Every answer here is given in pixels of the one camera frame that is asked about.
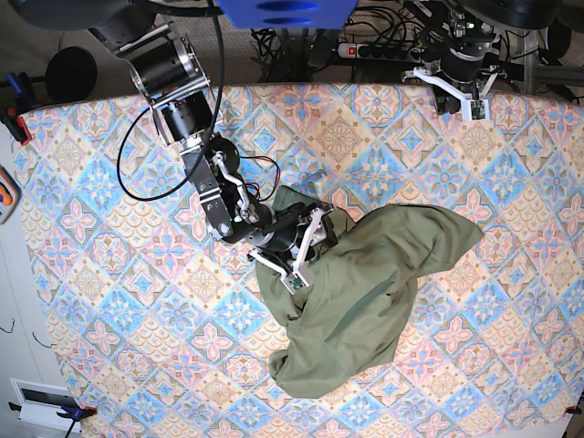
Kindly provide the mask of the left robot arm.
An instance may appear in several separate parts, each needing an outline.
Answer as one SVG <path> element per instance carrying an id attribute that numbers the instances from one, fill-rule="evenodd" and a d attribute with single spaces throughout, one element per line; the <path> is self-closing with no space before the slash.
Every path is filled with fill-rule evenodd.
<path id="1" fill-rule="evenodd" d="M 472 120 L 483 119 L 487 94 L 511 60 L 508 35 L 548 27 L 560 5 L 559 1 L 447 1 L 443 19 L 447 36 L 428 33 L 438 46 L 433 65 L 433 74 L 440 79 L 433 86 L 437 113 L 455 114 L 468 108 Z"/>

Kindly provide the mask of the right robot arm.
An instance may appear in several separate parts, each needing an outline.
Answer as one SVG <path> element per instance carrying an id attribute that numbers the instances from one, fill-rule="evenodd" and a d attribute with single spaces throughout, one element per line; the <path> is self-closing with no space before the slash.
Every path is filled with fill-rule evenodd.
<path id="1" fill-rule="evenodd" d="M 198 193 L 214 239 L 246 241 L 254 259 L 286 275 L 313 259 L 318 246 L 337 244 L 330 208 L 299 201 L 276 210 L 252 194 L 239 172 L 238 149 L 215 130 L 219 109 L 204 95 L 209 80 L 190 41 L 176 36 L 172 24 L 138 28 L 115 18 L 91 33 L 129 65 L 147 111 L 166 124 L 163 139 L 182 146 L 184 180 Z"/>

